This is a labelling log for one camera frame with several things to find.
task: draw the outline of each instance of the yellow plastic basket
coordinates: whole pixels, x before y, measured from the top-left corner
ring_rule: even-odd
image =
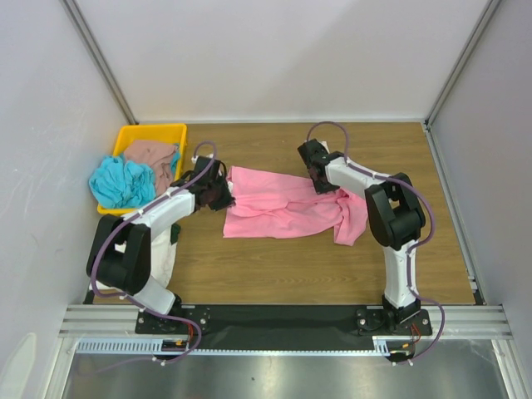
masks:
[[[120,129],[116,139],[113,156],[118,156],[135,140],[157,140],[168,144],[180,143],[180,160],[175,168],[175,179],[179,179],[183,173],[183,161],[185,159],[186,125],[177,123],[173,125],[133,125],[124,126]],[[122,215],[132,212],[134,209],[107,209],[98,204],[99,214]]]

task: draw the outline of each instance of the blue cloth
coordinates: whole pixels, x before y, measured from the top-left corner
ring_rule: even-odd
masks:
[[[92,194],[108,209],[139,208],[155,198],[155,174],[145,164],[107,156],[89,179]]]

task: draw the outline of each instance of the pink towel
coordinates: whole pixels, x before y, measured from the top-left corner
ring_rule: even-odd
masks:
[[[233,166],[236,205],[227,210],[224,237],[291,239],[334,227],[336,244],[353,245],[366,228],[366,202],[346,190],[317,195],[313,182]]]
[[[126,160],[147,164],[155,174],[155,192],[163,194],[174,181],[170,164],[178,148],[157,140],[135,140],[124,151]]]

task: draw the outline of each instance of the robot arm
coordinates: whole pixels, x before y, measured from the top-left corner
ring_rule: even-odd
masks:
[[[187,190],[180,187],[187,178],[192,180],[204,170],[211,159],[199,157],[194,171],[188,171],[183,178],[174,183],[159,198],[154,199],[141,209],[123,217],[111,214],[103,216],[98,224],[91,253],[86,266],[87,275],[91,276],[96,255],[111,232],[134,214],[141,216],[128,224],[111,241],[96,271],[96,279],[101,283],[127,293],[141,305],[161,314],[182,316],[181,299],[176,294],[162,287],[153,277],[151,271],[151,241],[178,220],[193,214],[208,205],[212,210],[230,206],[234,199],[229,192],[225,175],[221,174],[222,163],[216,160],[208,173],[197,180]]]
[[[340,152],[328,152],[317,140],[309,140],[298,148],[317,193],[343,188],[366,199],[370,229],[382,246],[386,264],[387,283],[382,296],[383,305],[394,315],[395,323],[415,316],[421,303],[413,295],[416,291],[416,250],[407,250],[421,236],[425,215],[417,197],[403,186],[386,181],[403,180],[411,185],[408,176],[377,174],[362,165],[345,159]],[[410,256],[408,283],[407,257]]]

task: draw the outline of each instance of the wooden table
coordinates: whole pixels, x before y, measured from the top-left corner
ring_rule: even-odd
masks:
[[[213,140],[225,164],[306,176],[297,147],[312,124],[190,125],[185,170],[202,140]],[[442,303],[473,303],[455,230],[426,138],[418,123],[347,123],[349,155],[368,168],[407,173],[436,214],[434,239],[418,251],[421,294]],[[344,138],[332,126],[313,135],[331,151]],[[207,155],[206,146],[200,154]],[[380,303],[386,284],[384,257],[367,228],[352,246],[333,243],[332,230],[300,239],[223,239],[225,211],[182,219],[168,289],[187,303]],[[427,226],[422,230],[428,234]]]

